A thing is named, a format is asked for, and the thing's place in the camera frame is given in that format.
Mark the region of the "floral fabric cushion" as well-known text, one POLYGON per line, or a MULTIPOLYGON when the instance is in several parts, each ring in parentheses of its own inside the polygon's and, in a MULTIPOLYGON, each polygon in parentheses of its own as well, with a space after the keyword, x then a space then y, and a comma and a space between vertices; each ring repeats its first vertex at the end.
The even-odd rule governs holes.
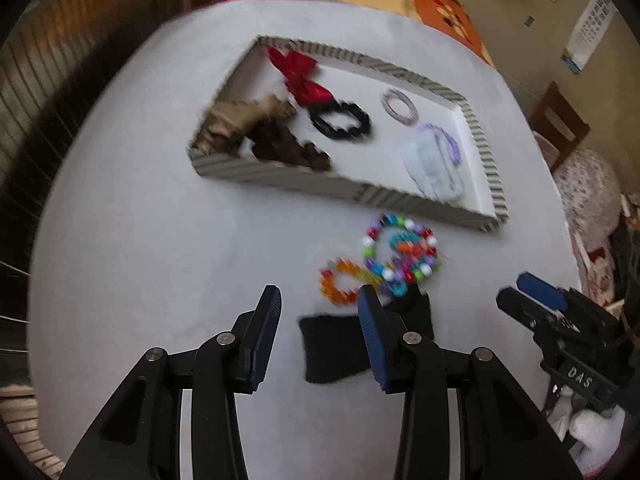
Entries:
POLYGON ((582 293, 601 307, 614 302, 614 261, 610 235, 620 223, 622 202, 615 171, 593 150, 574 151, 553 173, 582 293))

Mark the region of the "light blue fluffy scrunchie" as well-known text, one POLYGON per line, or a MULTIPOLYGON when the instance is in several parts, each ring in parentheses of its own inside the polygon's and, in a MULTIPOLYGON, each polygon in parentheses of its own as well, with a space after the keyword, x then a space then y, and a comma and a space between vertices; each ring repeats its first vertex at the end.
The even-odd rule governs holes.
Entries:
POLYGON ((429 200, 455 202, 464 193, 458 166, 460 151, 449 136, 439 130, 427 130, 400 149, 409 177, 429 200))

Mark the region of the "leopard print bow scrunchie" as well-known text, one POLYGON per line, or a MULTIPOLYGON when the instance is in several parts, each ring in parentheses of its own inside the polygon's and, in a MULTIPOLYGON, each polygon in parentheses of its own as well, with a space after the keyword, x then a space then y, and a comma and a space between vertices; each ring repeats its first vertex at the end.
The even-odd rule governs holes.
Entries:
POLYGON ((270 93, 253 101, 216 101, 207 109, 194 148, 205 154, 239 156, 245 140, 259 160, 330 171, 331 159, 312 142, 299 143, 288 128, 297 116, 287 99, 270 93))

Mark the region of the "red bow hair clip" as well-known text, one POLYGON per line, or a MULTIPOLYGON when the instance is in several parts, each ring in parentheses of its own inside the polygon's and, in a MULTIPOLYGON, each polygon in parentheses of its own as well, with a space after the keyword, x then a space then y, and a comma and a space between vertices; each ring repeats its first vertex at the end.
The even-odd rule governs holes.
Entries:
POLYGON ((299 106, 313 107, 335 100, 327 88, 310 79, 317 67, 317 61, 310 56, 292 50, 281 52, 276 48, 268 48, 267 56, 284 77, 285 88, 299 106))

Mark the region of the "striped black white tray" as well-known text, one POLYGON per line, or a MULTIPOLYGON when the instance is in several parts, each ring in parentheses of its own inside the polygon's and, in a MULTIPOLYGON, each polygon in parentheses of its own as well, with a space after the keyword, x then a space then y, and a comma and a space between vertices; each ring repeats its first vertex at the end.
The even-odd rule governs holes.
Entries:
POLYGON ((488 140, 462 94, 328 44, 255 38, 186 152, 203 177, 483 231, 509 218, 488 140))

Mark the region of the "black velvet pouch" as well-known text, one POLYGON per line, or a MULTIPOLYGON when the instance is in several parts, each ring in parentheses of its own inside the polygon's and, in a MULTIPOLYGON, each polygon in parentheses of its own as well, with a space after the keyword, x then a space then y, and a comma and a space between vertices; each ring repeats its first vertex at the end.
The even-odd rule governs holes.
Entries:
MULTIPOLYGON (((384 309, 398 314, 407 330, 435 339, 431 300, 427 292, 410 285, 408 292, 384 309)), ((326 385, 356 376, 370 368, 358 315, 319 314, 298 320, 305 352, 305 380, 326 385)))

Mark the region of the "black scrunchie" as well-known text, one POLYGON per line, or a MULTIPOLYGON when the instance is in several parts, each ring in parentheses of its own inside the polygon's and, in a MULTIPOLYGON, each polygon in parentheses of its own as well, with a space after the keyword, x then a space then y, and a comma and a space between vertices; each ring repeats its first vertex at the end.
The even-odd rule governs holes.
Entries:
POLYGON ((326 102, 308 110, 311 125, 334 141, 361 141, 371 135, 370 116, 356 103, 326 102))

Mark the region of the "wall calendar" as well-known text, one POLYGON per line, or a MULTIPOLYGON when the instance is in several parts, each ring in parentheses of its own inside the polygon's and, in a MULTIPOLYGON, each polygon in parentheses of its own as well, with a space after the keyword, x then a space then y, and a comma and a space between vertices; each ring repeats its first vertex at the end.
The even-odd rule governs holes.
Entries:
POLYGON ((561 60, 573 74, 582 73, 617 12, 612 0, 589 0, 561 55, 561 60))

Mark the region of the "wooden chair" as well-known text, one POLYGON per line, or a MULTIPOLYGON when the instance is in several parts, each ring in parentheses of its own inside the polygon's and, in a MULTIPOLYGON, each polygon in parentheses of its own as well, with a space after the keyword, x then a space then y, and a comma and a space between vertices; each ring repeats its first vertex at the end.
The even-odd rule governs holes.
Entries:
POLYGON ((590 133, 590 125, 580 118, 555 81, 548 85, 528 124, 551 171, 558 168, 590 133))

